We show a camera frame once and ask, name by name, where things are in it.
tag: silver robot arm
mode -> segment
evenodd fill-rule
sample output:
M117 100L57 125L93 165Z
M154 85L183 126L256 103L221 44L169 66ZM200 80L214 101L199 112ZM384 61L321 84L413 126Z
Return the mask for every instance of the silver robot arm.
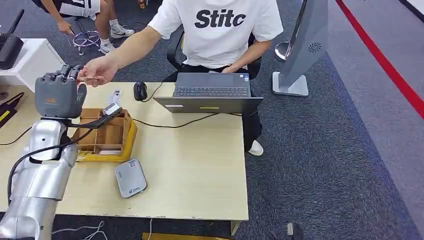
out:
M37 121L31 131L24 155L59 144L67 127L55 120ZM0 222L0 239L50 240L58 201L77 161L77 147L72 144L34 154L23 160L12 178L10 206Z
M35 107L42 118L32 126L29 144L10 171L9 208L0 221L0 239L51 239L56 208L77 161L75 143L122 110L114 102L103 110L100 119L72 124L71 119L81 115L87 94L87 86L78 87L76 81L80 69L64 65L60 71L46 73L35 81ZM70 127L90 130L71 140L67 134Z

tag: laptop keyboard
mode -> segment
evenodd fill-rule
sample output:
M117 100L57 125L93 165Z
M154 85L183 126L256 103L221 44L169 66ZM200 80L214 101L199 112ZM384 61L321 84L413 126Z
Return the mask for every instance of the laptop keyboard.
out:
M177 87L175 97L249 97L247 87Z

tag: wooden box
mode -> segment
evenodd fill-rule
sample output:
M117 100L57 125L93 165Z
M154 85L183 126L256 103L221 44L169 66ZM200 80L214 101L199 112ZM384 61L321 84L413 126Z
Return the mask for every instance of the wooden box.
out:
M93 122L102 117L102 109L83 109L80 124ZM72 136L75 140L88 129L78 128ZM137 126L127 110L94 129L88 136L77 142L78 162L125 162L129 160L136 139Z

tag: red line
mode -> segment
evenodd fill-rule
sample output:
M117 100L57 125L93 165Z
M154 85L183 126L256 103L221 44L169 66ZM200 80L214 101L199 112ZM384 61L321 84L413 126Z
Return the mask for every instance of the red line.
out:
M375 60L380 64L386 74L391 78L393 83L403 94L403 96L408 100L412 107L417 111L419 115L424 119L424 101L418 96L418 94L412 89L411 86L405 81L405 79L399 74L395 67L389 62L389 60L384 56L382 51L377 47L373 40L368 36L365 30L362 28L360 23L356 20L351 11L346 7L345 3L342 0L335 0L349 20L352 27L355 29L356 33L362 39L365 46L374 56Z

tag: shoe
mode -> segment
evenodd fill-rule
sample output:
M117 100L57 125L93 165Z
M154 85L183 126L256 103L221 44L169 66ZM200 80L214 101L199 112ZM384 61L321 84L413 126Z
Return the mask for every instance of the shoe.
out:
M110 37L114 39L126 38L134 34L134 30L125 29L123 26L110 29Z
M261 146L261 144L254 140L251 149L249 150L249 153L254 156L262 156L264 154L264 148Z
M101 43L100 48L98 50L102 52L103 54L107 54L115 49L116 48L114 47L114 45L109 42L109 43Z

